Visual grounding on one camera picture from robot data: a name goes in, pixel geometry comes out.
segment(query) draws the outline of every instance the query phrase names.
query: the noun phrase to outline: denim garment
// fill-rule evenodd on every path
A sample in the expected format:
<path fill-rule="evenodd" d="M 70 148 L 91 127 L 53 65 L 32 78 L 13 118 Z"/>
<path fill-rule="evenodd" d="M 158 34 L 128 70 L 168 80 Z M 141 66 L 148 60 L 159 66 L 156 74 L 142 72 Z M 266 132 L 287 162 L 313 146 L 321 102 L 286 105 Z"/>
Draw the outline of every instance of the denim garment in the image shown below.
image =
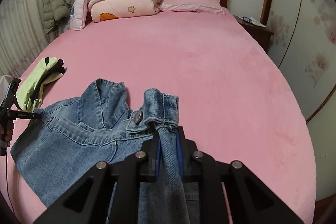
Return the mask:
<path fill-rule="evenodd" d="M 152 138 L 148 123 L 155 122 L 162 146 L 160 177 L 140 185 L 138 222 L 189 223 L 187 207 L 193 211 L 190 219 L 197 219 L 197 187 L 183 186 L 176 158 L 179 98 L 146 90 L 143 119 L 135 125 L 136 111 L 126 97 L 123 83 L 98 79 L 81 97 L 36 109 L 43 119 L 31 121 L 11 149 L 19 172 L 49 207 L 98 161 L 115 163 L 139 151 Z"/>

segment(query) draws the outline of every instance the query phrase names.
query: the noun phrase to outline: white curtain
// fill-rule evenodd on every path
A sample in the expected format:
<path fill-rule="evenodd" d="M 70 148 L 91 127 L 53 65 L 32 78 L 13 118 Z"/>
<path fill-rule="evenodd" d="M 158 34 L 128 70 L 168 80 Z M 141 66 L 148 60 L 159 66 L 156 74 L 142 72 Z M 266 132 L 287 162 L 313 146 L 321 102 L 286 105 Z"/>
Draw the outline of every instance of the white curtain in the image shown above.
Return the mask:
<path fill-rule="evenodd" d="M 43 0 L 0 4 L 0 76 L 20 77 L 50 43 L 42 25 Z"/>

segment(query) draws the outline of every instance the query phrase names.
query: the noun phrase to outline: neon green garment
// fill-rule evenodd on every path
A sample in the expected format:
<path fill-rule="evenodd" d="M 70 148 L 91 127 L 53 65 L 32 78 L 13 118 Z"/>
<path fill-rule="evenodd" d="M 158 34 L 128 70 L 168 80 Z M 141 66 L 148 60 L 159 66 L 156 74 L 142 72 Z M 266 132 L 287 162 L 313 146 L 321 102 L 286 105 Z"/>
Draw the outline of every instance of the neon green garment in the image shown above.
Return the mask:
<path fill-rule="evenodd" d="M 61 78 L 64 72 L 63 60 L 56 57 L 43 58 L 16 92 L 21 110 L 33 112 L 36 107 L 39 108 L 44 86 Z"/>

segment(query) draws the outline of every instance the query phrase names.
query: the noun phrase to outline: down jacket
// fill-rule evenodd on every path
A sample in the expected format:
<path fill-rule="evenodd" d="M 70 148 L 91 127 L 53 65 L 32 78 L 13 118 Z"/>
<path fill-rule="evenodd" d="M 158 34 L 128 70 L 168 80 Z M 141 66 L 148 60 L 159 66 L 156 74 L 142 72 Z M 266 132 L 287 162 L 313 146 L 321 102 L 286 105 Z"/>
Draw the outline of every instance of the down jacket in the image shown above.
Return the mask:
<path fill-rule="evenodd" d="M 72 0 L 44 0 L 43 7 L 43 28 L 44 33 L 48 34 L 55 30 L 56 22 L 61 18 L 70 17 Z"/>

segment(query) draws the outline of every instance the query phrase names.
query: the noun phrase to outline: wooden bedside table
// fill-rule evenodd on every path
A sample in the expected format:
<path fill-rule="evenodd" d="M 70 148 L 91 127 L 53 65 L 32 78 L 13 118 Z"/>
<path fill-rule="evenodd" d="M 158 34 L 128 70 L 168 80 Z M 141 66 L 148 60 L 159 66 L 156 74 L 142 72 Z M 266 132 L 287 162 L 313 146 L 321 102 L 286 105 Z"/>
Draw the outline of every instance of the wooden bedside table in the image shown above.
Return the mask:
<path fill-rule="evenodd" d="M 245 30 L 258 42 L 258 44 L 264 49 L 265 52 L 268 51 L 269 48 L 269 40 L 271 35 L 274 33 L 270 30 L 253 25 L 252 23 L 248 23 L 237 16 L 234 16 L 240 25 L 244 27 Z"/>

